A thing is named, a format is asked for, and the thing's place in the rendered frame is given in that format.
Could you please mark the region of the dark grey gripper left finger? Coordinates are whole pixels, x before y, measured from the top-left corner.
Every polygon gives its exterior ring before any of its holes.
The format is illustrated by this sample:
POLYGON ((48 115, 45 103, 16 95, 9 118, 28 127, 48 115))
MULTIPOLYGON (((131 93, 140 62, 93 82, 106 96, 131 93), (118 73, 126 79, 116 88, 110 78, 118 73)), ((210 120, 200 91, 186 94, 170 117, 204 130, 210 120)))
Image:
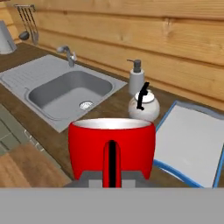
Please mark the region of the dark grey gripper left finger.
POLYGON ((102 188, 102 173, 100 171, 84 171, 80 179, 66 184, 66 187, 102 188))

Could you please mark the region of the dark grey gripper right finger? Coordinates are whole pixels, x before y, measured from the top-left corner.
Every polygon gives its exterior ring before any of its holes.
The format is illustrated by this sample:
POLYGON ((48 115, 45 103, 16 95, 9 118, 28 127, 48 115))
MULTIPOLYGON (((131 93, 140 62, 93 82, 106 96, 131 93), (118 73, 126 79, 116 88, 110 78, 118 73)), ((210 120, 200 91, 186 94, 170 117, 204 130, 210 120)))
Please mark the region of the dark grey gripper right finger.
POLYGON ((123 171, 122 188, 149 188, 156 184, 145 179, 140 171, 123 171))

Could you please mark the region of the red mug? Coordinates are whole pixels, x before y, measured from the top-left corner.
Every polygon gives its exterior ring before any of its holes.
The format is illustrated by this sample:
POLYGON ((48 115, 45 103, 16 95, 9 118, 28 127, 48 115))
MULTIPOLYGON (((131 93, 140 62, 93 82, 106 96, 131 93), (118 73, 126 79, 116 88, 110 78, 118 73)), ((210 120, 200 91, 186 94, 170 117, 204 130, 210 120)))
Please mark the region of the red mug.
POLYGON ((131 118, 95 118, 71 122, 68 149, 73 176, 101 172, 106 188, 122 186, 123 172, 151 175, 156 148, 153 122, 131 118))

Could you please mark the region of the white tray with blue rim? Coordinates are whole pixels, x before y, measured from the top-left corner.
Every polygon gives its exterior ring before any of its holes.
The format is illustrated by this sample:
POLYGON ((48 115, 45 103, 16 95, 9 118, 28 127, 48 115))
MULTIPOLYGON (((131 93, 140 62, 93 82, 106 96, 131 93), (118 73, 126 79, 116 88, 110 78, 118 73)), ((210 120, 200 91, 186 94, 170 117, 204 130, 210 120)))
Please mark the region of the white tray with blue rim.
POLYGON ((214 188, 224 163, 224 115, 175 101, 156 128, 154 165, 192 187, 214 188))

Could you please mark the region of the grey base cupboard fronts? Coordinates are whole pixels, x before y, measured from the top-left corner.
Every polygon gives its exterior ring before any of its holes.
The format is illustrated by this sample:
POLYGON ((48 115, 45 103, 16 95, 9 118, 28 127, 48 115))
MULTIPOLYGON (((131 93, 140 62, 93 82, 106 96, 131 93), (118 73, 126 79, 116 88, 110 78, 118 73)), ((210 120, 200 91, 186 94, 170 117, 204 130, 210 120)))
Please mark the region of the grey base cupboard fronts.
MULTIPOLYGON (((0 104, 0 156, 4 155, 6 152, 10 152, 20 144, 31 143, 26 138, 24 130, 27 129, 10 113, 7 108, 0 104)), ((60 164, 46 151, 46 149, 39 152, 48 158, 69 182, 72 181, 62 170, 60 164)))

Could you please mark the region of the grey steel sink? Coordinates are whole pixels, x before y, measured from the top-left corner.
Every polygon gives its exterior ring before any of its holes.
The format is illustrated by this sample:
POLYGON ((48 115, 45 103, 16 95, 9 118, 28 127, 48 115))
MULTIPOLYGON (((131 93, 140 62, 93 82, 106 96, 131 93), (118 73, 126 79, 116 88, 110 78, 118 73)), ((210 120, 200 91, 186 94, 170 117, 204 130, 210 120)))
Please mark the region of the grey steel sink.
POLYGON ((0 83, 58 132, 127 85, 51 54, 0 72, 0 83))

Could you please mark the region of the grey soap dispenser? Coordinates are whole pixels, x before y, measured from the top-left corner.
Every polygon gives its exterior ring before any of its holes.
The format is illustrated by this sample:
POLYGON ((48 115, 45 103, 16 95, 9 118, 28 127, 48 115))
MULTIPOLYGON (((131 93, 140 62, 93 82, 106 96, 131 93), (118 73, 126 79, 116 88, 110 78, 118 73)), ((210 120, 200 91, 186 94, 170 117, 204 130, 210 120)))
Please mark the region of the grey soap dispenser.
POLYGON ((144 85, 144 70, 140 59, 132 59, 133 68, 129 72, 129 94, 134 96, 144 85))

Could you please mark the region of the grey sink tap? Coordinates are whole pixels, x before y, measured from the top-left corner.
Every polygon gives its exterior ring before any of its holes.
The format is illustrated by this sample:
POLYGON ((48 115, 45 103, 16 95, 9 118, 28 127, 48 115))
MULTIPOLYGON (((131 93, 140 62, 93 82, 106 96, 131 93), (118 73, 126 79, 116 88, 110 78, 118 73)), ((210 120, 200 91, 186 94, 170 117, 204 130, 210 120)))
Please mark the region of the grey sink tap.
POLYGON ((68 60, 68 65, 74 67, 74 64, 77 60, 75 52, 71 52, 70 48, 67 45, 62 45, 57 48, 58 53, 66 53, 66 58, 68 60))

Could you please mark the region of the grey hanging spatula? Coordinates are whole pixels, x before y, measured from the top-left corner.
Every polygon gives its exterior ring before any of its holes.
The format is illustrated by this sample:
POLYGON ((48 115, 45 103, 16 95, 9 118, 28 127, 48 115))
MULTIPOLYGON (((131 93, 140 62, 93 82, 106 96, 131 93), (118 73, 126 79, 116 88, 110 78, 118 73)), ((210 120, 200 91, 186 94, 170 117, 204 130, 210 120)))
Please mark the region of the grey hanging spatula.
POLYGON ((32 28, 32 33, 33 33, 33 41, 32 42, 36 46, 39 43, 39 31, 36 26, 34 17, 32 15, 31 7, 26 9, 26 14, 27 14, 28 20, 29 20, 29 22, 31 24, 31 28, 32 28))

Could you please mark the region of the grey hanging ladle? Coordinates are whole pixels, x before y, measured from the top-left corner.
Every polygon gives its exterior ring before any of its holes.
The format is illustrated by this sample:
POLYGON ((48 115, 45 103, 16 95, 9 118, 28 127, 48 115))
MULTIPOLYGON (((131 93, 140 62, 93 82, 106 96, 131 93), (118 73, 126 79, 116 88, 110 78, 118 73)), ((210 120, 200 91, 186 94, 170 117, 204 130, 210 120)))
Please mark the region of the grey hanging ladle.
MULTIPOLYGON (((19 15, 21 16, 21 11, 20 11, 19 7, 17 7, 17 11, 18 11, 19 15)), ((21 32, 18 37, 21 40, 27 40, 30 37, 30 33, 27 30, 25 30, 25 31, 21 32)))

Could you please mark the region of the grey utensil rail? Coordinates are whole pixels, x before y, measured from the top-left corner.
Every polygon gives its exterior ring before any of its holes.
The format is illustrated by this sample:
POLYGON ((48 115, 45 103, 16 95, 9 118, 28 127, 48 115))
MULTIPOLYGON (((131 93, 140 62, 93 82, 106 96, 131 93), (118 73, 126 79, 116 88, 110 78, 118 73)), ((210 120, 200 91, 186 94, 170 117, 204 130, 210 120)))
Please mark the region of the grey utensil rail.
POLYGON ((35 5, 34 4, 14 4, 13 6, 15 8, 17 8, 17 7, 31 8, 33 12, 36 11, 36 8, 35 8, 35 5))

